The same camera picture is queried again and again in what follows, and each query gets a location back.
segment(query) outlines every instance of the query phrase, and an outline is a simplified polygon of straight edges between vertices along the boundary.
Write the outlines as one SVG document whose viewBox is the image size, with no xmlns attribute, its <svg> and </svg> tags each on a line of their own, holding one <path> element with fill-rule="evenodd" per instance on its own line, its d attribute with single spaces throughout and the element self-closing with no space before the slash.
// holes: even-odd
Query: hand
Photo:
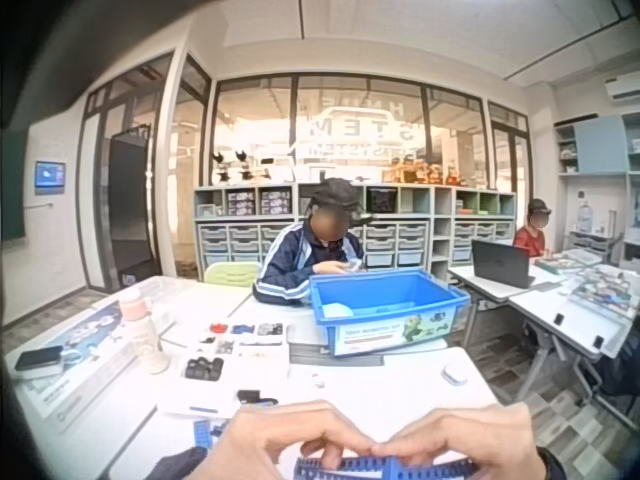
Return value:
<svg viewBox="0 0 640 480">
<path fill-rule="evenodd" d="M 275 464 L 282 451 L 304 442 L 304 456 L 319 450 L 322 465 L 337 469 L 344 449 L 369 455 L 373 440 L 327 402 L 246 407 L 236 414 L 209 456 L 187 480 L 282 479 Z"/>
<path fill-rule="evenodd" d="M 329 260 L 328 262 L 316 263 L 313 266 L 313 273 L 317 273 L 318 275 L 339 275 L 341 273 L 347 273 L 344 269 L 348 266 L 348 263 Z"/>
<path fill-rule="evenodd" d="M 467 455 L 480 466 L 474 480 L 546 477 L 524 403 L 480 410 L 435 410 L 372 449 L 374 455 L 397 455 L 408 465 L 431 464 L 447 450 Z"/>
</svg>

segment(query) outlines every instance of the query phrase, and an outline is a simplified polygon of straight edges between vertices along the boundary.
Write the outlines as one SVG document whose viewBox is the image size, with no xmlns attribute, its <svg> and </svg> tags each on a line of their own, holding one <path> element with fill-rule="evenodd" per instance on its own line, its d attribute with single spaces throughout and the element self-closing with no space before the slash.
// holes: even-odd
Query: black phone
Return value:
<svg viewBox="0 0 640 480">
<path fill-rule="evenodd" d="M 62 350 L 63 347 L 56 346 L 22 352 L 16 362 L 16 371 L 24 372 L 25 370 L 55 365 L 62 359 Z"/>
</svg>

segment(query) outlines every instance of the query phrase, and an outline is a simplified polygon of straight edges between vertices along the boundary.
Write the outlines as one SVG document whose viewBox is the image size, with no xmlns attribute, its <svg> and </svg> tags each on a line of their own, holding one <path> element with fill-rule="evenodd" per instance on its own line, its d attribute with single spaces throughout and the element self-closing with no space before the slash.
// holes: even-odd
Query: white mouse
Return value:
<svg viewBox="0 0 640 480">
<path fill-rule="evenodd" d="M 451 385 L 459 386 L 467 383 L 467 374 L 460 364 L 451 363 L 444 367 L 442 376 Z"/>
</svg>

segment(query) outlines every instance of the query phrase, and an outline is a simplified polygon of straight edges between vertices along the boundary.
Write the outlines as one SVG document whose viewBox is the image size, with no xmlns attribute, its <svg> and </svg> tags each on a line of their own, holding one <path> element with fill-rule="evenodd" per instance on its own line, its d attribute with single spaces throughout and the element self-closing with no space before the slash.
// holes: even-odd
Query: person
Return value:
<svg viewBox="0 0 640 480">
<path fill-rule="evenodd" d="M 545 238 L 542 229 L 549 223 L 551 210 L 544 200 L 534 198 L 527 208 L 527 221 L 513 239 L 513 246 L 524 248 L 529 257 L 541 257 L 545 253 Z"/>
<path fill-rule="evenodd" d="M 314 274 L 342 274 L 348 262 L 362 260 L 359 240 L 348 232 L 357 222 L 357 190 L 342 178 L 323 180 L 311 198 L 310 215 L 280 232 L 253 286 L 264 303 L 293 304 L 309 291 Z"/>
<path fill-rule="evenodd" d="M 278 457 L 297 443 L 302 444 L 303 456 L 322 450 L 320 460 L 328 470 L 338 468 L 344 450 L 357 455 L 393 455 L 412 466 L 429 465 L 445 451 L 455 450 L 478 465 L 480 471 L 474 478 L 566 479 L 558 460 L 536 447 L 531 415 L 524 403 L 435 410 L 388 441 L 376 443 L 324 401 L 241 409 L 186 479 L 281 480 Z"/>
</svg>

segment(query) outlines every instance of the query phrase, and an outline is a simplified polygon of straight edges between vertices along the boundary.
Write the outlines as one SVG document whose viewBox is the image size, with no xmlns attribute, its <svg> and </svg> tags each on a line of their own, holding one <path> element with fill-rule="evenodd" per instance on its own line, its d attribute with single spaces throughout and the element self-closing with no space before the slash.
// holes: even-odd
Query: white bottle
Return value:
<svg viewBox="0 0 640 480">
<path fill-rule="evenodd" d="M 140 290 L 128 288 L 120 295 L 119 302 L 127 337 L 133 343 L 142 367 L 152 374 L 165 371 L 169 366 L 169 357 L 162 351 L 151 312 Z"/>
<path fill-rule="evenodd" d="M 593 226 L 593 208 L 587 202 L 584 202 L 578 209 L 578 231 L 583 233 L 591 233 Z"/>
</svg>

